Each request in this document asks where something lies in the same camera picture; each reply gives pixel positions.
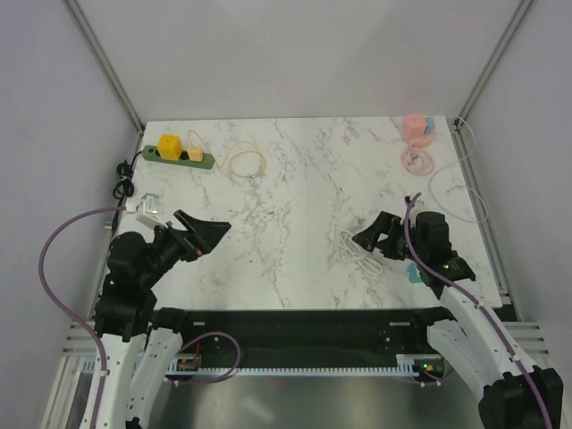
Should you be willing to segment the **pink cube socket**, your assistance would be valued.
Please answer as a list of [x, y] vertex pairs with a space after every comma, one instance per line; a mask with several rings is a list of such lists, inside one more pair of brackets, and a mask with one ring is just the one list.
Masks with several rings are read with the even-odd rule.
[[413, 139], [420, 139], [425, 135], [427, 124], [423, 114], [407, 114], [401, 123], [402, 138], [409, 143]]

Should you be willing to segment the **teal power strip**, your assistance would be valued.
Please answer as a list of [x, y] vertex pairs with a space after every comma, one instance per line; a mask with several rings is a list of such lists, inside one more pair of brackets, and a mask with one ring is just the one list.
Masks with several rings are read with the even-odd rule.
[[423, 282], [420, 272], [418, 271], [417, 265], [415, 263], [412, 263], [408, 266], [407, 276], [408, 276], [408, 281], [412, 284], [419, 284]]

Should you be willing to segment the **green power strip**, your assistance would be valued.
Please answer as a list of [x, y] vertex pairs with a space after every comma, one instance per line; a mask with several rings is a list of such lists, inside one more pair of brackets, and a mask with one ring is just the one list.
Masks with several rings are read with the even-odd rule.
[[215, 166], [215, 158], [212, 154], [204, 153], [203, 158], [200, 162], [192, 161], [189, 158], [189, 154], [186, 151], [181, 153], [181, 156], [177, 160], [167, 160], [163, 159], [159, 155], [159, 151], [156, 146], [146, 145], [142, 149], [142, 157], [149, 162], [159, 163], [159, 164], [170, 164], [175, 166], [195, 168], [201, 170], [212, 170]]

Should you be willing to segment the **blue plug adapter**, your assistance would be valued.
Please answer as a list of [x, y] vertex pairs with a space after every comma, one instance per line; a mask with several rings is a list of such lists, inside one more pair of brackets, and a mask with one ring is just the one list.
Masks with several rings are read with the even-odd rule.
[[425, 117], [425, 132], [424, 135], [432, 135], [435, 132], [435, 121], [432, 116]]

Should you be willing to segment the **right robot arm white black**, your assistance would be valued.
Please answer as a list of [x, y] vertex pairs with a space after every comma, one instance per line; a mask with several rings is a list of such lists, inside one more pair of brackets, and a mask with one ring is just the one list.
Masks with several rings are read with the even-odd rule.
[[424, 211], [414, 218], [381, 212], [353, 241], [378, 249], [391, 260], [416, 264], [448, 316], [430, 309], [409, 329], [411, 345], [436, 350], [474, 393], [485, 428], [558, 428], [563, 382], [553, 368], [541, 368], [517, 343], [493, 309], [479, 296], [476, 275], [450, 243], [443, 214]]

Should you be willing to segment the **small orange charger plug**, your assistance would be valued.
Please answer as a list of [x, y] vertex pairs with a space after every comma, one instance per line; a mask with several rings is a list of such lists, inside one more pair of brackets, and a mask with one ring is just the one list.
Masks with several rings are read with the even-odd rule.
[[187, 154], [191, 162], [200, 163], [204, 159], [204, 154], [201, 147], [188, 147]]

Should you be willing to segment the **yellow cube socket adapter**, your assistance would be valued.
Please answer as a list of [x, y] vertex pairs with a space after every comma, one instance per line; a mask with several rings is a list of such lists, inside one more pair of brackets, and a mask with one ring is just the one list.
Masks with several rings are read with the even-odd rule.
[[157, 142], [159, 156], [166, 161], [179, 161], [183, 152], [181, 139], [177, 135], [163, 134]]

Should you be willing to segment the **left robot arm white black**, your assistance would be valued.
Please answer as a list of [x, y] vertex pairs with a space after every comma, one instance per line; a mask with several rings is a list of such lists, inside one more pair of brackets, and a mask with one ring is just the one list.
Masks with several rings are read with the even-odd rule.
[[155, 311], [153, 287], [179, 262], [211, 253], [231, 229], [174, 212], [181, 223], [158, 223], [146, 241], [136, 231], [110, 244], [108, 273], [94, 314], [98, 356], [84, 413], [84, 428], [145, 428], [151, 408], [178, 351], [196, 341], [185, 311]]

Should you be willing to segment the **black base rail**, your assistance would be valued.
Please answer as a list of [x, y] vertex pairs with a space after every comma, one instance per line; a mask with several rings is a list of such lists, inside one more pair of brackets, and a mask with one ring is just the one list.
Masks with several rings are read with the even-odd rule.
[[[427, 329], [452, 319], [443, 307], [397, 310], [228, 310], [164, 307], [152, 324], [180, 333], [207, 367], [395, 366], [398, 355], [432, 355]], [[189, 344], [198, 340], [198, 346]]]

